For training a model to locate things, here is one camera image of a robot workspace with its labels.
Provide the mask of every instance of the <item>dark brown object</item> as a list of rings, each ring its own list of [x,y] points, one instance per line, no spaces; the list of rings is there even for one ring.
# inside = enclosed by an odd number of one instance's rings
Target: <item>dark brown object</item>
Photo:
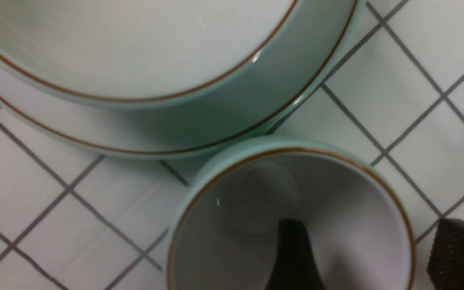
[[[325,290],[309,235],[300,220],[278,222],[278,249],[266,290]]]
[[[464,221],[440,219],[427,273],[436,290],[464,290]]]

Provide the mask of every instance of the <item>bowl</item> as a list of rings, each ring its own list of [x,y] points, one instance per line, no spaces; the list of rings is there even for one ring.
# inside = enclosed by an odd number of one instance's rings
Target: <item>bowl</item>
[[[168,290],[265,289],[282,218],[304,222],[327,290],[411,288],[414,238],[383,178],[329,145],[262,137],[199,173],[170,227]]]
[[[0,0],[0,66],[55,97],[128,110],[293,95],[323,71],[360,2]]]

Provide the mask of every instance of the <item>plate rim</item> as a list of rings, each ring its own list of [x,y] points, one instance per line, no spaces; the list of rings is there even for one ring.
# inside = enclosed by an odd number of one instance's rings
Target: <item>plate rim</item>
[[[307,83],[304,84],[304,86],[291,98],[289,101],[287,101],[284,105],[282,105],[278,110],[275,110],[270,114],[269,116],[263,118],[261,121],[258,121],[257,123],[254,123],[253,125],[241,130],[240,132],[234,133],[228,137],[222,138],[217,141],[213,141],[211,143],[207,143],[204,145],[199,145],[196,147],[188,148],[188,149],[177,149],[177,150],[169,150],[169,151],[146,151],[146,150],[130,150],[130,149],[122,149],[119,147],[109,147],[106,145],[100,145],[97,143],[92,143],[90,141],[85,141],[77,137],[70,136],[69,134],[63,133],[57,129],[54,129],[53,127],[50,127],[48,125],[43,124],[42,122],[34,119],[31,116],[28,116],[28,114],[22,112],[15,106],[13,106],[9,101],[7,101],[3,96],[0,95],[0,103],[2,103],[5,107],[7,107],[11,112],[14,114],[18,115],[22,120],[24,120],[27,123],[30,123],[31,125],[38,127],[40,130],[46,131],[46,133],[51,134],[55,138],[59,138],[62,141],[66,141],[68,143],[72,143],[74,145],[79,145],[82,147],[85,147],[90,150],[102,152],[103,154],[112,154],[112,155],[120,155],[120,156],[125,156],[125,157],[135,157],[135,158],[160,158],[163,156],[173,156],[173,155],[185,155],[185,154],[198,154],[199,152],[205,152],[208,150],[213,149],[214,147],[217,147],[219,145],[224,145],[232,140],[239,139],[241,137],[245,137],[250,132],[253,132],[254,130],[260,128],[262,125],[267,123],[268,121],[272,120],[274,117],[278,116],[281,114],[284,110],[287,110],[293,103],[298,101],[298,99],[302,99],[302,94],[309,89],[309,87],[312,85],[312,83],[319,77],[319,75],[322,73],[324,68],[329,64],[330,60],[332,59],[333,55],[335,52],[337,52],[342,40],[346,36],[346,32],[348,28],[350,27],[350,24],[354,18],[354,14],[356,11],[358,11],[359,5],[363,2],[363,0],[353,0],[353,5],[352,9],[350,10],[350,13],[348,15],[348,18],[346,20],[346,23],[341,31],[341,34],[339,35],[339,38],[335,42],[333,48],[329,52],[328,56],[326,57],[325,61],[321,64],[321,66],[317,69],[315,74],[307,81]]]
[[[226,70],[224,73],[218,75],[217,77],[213,77],[209,81],[205,81],[203,84],[193,86],[188,89],[184,89],[175,93],[170,93],[170,94],[163,94],[163,95],[155,95],[153,97],[116,97],[116,96],[110,96],[110,97],[105,97],[103,95],[97,95],[97,94],[92,94],[88,92],[83,92],[79,90],[73,90],[70,88],[67,88],[65,86],[57,85],[52,83],[51,81],[47,81],[41,77],[39,77],[37,74],[31,73],[27,71],[26,69],[20,67],[17,65],[14,61],[10,59],[10,57],[5,57],[2,55],[2,51],[0,50],[0,62],[4,64],[7,68],[9,68],[9,71],[11,74],[19,74],[20,77],[25,77],[26,79],[31,81],[31,84],[33,87],[40,89],[40,86],[44,86],[45,88],[52,90],[54,92],[57,92],[59,94],[65,94],[66,96],[62,96],[60,98],[62,99],[68,99],[70,101],[75,101],[75,102],[96,102],[95,104],[99,104],[99,106],[105,106],[107,105],[130,105],[130,104],[153,104],[153,103],[159,103],[161,101],[174,101],[175,99],[181,100],[185,98],[190,98],[193,94],[196,94],[198,92],[203,92],[204,90],[210,88],[211,86],[217,85],[218,83],[222,81],[226,81],[229,77],[232,77],[232,74],[238,72],[241,68],[244,68],[245,65],[256,58],[256,56],[263,50],[265,49],[269,43],[272,42],[274,37],[279,33],[281,30],[282,26],[287,23],[288,19],[290,18],[291,15],[293,15],[293,12],[295,11],[295,7],[301,0],[291,0],[291,5],[288,7],[288,9],[285,11],[284,15],[282,18],[278,21],[277,25],[272,29],[272,31],[269,33],[269,35],[257,46],[252,53],[247,55],[242,61],[238,62],[232,68],[229,68]]]

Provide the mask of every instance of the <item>stacked dishes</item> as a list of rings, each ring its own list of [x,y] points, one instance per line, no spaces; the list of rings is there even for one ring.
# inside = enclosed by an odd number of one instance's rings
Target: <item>stacked dishes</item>
[[[363,0],[0,0],[0,105],[106,155],[262,134],[331,69]]]

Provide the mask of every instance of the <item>white cup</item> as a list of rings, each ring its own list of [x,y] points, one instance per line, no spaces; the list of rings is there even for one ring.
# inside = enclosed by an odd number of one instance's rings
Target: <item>white cup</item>
[[[414,238],[394,191],[329,145],[256,138],[199,174],[171,226],[168,290],[262,290],[281,218],[306,224],[327,290],[406,290]]]

